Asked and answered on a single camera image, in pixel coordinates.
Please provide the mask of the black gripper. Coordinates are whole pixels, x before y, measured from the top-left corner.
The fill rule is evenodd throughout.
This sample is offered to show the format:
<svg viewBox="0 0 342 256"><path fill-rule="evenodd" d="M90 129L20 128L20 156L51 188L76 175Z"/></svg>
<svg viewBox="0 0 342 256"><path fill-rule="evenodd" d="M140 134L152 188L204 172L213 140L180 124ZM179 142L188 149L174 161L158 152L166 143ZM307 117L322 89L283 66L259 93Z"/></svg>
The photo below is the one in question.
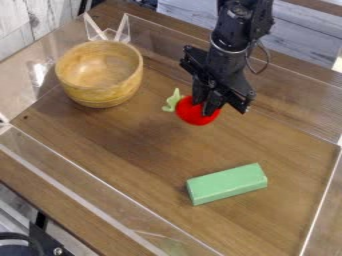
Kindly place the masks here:
<svg viewBox="0 0 342 256"><path fill-rule="evenodd" d="M183 53L180 66L192 76L192 104L204 102L202 114L211 116L226 104L245 114L257 96L245 76L246 52L186 45Z"/></svg>

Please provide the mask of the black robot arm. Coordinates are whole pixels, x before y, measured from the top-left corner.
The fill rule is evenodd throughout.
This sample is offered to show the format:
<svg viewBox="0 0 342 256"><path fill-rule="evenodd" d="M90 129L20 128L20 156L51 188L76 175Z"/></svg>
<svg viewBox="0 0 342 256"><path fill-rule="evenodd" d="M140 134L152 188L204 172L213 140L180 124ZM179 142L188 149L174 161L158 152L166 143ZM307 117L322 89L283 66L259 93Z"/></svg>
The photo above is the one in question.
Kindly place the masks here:
<svg viewBox="0 0 342 256"><path fill-rule="evenodd" d="M229 104L241 114L250 108L257 92L245 76L250 55L274 25L274 0L217 0L218 20L207 50L186 45L182 68L192 76L192 104L210 117Z"/></svg>

